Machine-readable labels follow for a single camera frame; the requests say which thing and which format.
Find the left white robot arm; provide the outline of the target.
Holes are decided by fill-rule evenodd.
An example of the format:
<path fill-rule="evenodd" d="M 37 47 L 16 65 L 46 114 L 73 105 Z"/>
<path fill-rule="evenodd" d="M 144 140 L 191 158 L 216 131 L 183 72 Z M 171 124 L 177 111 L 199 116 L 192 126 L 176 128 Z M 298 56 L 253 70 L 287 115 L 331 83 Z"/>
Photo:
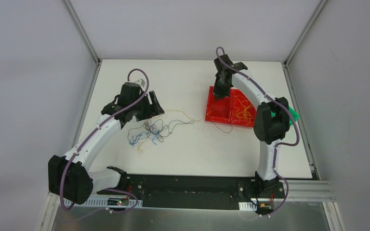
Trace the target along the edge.
<path fill-rule="evenodd" d="M 63 156 L 54 155 L 48 162 L 49 192 L 81 205 L 92 193 L 110 188 L 115 194 L 127 191 L 125 173 L 117 167 L 90 172 L 90 167 L 104 146 L 132 119 L 142 121 L 164 114 L 154 91 L 145 93 L 143 79 L 125 82 L 120 94 L 108 103 L 88 136 Z"/>

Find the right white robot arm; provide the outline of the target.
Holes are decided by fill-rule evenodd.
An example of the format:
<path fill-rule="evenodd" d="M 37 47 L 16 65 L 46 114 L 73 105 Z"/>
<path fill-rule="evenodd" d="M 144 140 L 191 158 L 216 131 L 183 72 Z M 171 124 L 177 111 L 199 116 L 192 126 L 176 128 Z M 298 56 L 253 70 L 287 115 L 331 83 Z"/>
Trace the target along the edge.
<path fill-rule="evenodd" d="M 267 197 L 279 182 L 274 172 L 277 168 L 278 145 L 290 129 L 289 102 L 267 93 L 248 72 L 242 63 L 233 63 L 228 55 L 219 55 L 214 64 L 217 70 L 212 94 L 215 100 L 230 95 L 231 88 L 241 91 L 256 110 L 253 131 L 260 141 L 259 167 L 255 172 L 254 191 Z"/>

